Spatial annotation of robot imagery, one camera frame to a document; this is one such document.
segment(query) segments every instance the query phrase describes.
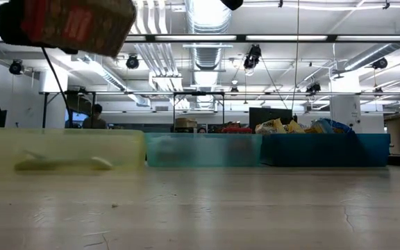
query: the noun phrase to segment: snack bag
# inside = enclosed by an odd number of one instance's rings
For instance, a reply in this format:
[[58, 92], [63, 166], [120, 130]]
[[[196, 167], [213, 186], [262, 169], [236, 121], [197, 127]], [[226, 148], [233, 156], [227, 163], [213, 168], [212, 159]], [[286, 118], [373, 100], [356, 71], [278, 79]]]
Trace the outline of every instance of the snack bag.
[[305, 133], [305, 131], [300, 125], [292, 120], [290, 124], [288, 124], [288, 133]]
[[333, 128], [325, 119], [318, 119], [316, 122], [313, 122], [311, 128], [317, 131], [317, 133], [334, 133]]
[[282, 122], [279, 118], [257, 125], [256, 133], [262, 135], [271, 135], [274, 133], [286, 133], [286, 131], [283, 128]]

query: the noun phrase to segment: spotlight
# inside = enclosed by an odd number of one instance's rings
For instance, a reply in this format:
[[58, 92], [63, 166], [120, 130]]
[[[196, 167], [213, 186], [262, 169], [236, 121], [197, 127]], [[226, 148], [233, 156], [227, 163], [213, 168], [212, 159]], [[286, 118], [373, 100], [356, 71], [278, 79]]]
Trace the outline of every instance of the spotlight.
[[242, 6], [243, 0], [221, 0], [222, 3], [231, 10], [237, 10]]
[[256, 67], [256, 65], [259, 62], [259, 60], [258, 60], [259, 57], [261, 57], [261, 56], [262, 56], [262, 50], [260, 49], [258, 44], [253, 44], [253, 46], [249, 50], [247, 59], [244, 61], [244, 64], [243, 64], [244, 68], [246, 70], [254, 69], [254, 67]]
[[373, 62], [372, 68], [373, 69], [385, 69], [388, 66], [388, 61], [385, 58], [381, 58], [376, 62]]
[[126, 67], [128, 67], [128, 69], [137, 69], [138, 66], [140, 66], [140, 63], [138, 62], [137, 55], [129, 55], [129, 59], [126, 61]]
[[373, 92], [375, 92], [375, 93], [383, 93], [383, 90], [382, 90], [382, 87], [378, 87], [378, 88], [375, 88], [374, 90], [373, 90]]
[[319, 83], [313, 83], [306, 88], [307, 93], [317, 93], [321, 90]]
[[24, 66], [22, 60], [13, 60], [12, 64], [8, 68], [8, 71], [15, 76], [24, 74]]

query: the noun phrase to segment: scratched table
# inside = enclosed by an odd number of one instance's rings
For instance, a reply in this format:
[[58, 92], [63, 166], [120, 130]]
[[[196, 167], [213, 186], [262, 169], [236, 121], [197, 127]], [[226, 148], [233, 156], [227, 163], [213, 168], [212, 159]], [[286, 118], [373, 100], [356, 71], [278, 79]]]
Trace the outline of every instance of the scratched table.
[[0, 249], [400, 249], [400, 168], [0, 173]]

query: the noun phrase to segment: black cable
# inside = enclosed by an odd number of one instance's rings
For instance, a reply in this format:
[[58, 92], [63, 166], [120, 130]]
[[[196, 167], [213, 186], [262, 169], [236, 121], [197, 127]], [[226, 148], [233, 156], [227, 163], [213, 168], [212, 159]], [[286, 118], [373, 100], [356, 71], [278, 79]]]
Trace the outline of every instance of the black cable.
[[260, 59], [262, 60], [262, 62], [263, 62], [263, 65], [265, 66], [265, 69], [267, 70], [267, 73], [268, 73], [269, 79], [271, 79], [272, 85], [274, 85], [274, 87], [276, 88], [276, 92], [277, 92], [278, 96], [281, 98], [281, 101], [283, 102], [283, 105], [285, 105], [285, 108], [286, 108], [286, 109], [288, 109], [288, 107], [286, 106], [285, 102], [283, 101], [283, 98], [282, 98], [282, 95], [281, 95], [281, 93], [279, 93], [279, 92], [278, 92], [278, 89], [277, 89], [276, 83], [274, 82], [274, 80], [273, 80], [273, 79], [272, 79], [272, 77], [271, 77], [271, 74], [269, 73], [269, 70], [268, 70], [267, 64], [265, 63], [265, 59], [263, 59], [263, 58], [262, 58], [262, 56], [260, 57]]
[[299, 66], [299, 18], [300, 14], [300, 0], [297, 0], [297, 43], [296, 43], [296, 69], [294, 74], [294, 92], [292, 93], [292, 106], [291, 110], [294, 110], [294, 99], [296, 97], [296, 89], [297, 89], [297, 68]]
[[[53, 75], [55, 76], [55, 79], [56, 79], [56, 83], [58, 84], [58, 87], [60, 88], [61, 96], [64, 99], [64, 104], [66, 105], [67, 114], [69, 114], [69, 117], [70, 117], [72, 114], [70, 113], [70, 108], [69, 108], [69, 105], [67, 104], [66, 95], [64, 94], [64, 91], [61, 87], [60, 79], [58, 79], [58, 75], [56, 74], [55, 68], [53, 67], [52, 62], [50, 61], [49, 55], [47, 55], [46, 49], [44, 47], [41, 47], [41, 50], [42, 50], [42, 53], [44, 54], [44, 57], [47, 60], [47, 63], [49, 64], [50, 68], [52, 69]], [[69, 124], [69, 127], [73, 128], [72, 120], [69, 119], [69, 121], [71, 121]]]

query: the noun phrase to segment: blue plastic bin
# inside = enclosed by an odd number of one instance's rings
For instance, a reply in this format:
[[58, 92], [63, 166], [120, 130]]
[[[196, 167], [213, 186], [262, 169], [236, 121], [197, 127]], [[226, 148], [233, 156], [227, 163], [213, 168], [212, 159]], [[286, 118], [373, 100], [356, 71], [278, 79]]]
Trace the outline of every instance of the blue plastic bin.
[[261, 163], [278, 167], [384, 167], [389, 134], [276, 134], [263, 137]]
[[147, 133], [151, 167], [256, 167], [261, 135]]

